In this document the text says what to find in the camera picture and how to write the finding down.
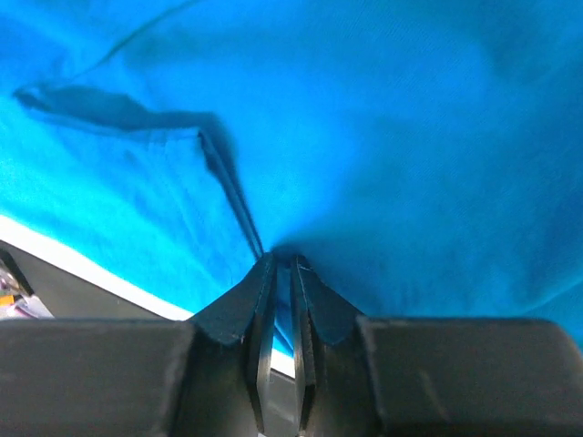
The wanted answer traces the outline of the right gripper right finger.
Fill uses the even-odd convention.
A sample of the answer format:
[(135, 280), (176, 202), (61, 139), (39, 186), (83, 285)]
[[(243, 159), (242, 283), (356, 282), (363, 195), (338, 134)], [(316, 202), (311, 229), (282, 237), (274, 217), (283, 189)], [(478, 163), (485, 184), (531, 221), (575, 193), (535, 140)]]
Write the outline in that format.
[(579, 436), (582, 355), (541, 319), (373, 318), (291, 262), (302, 436)]

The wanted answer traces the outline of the blue t shirt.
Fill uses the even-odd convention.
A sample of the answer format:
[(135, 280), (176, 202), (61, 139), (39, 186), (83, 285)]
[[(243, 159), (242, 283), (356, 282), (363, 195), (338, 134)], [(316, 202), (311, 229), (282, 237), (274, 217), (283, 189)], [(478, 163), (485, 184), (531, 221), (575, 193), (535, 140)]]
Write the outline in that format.
[(1, 212), (193, 312), (287, 249), (580, 340), (582, 4), (4, 1)]

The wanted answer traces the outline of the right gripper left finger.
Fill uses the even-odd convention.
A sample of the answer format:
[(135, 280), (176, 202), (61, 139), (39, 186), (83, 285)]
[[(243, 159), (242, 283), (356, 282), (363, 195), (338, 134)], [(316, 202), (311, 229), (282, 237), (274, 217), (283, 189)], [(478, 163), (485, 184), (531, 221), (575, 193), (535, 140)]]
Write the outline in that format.
[(5, 320), (4, 436), (256, 436), (270, 378), (275, 265), (184, 321)]

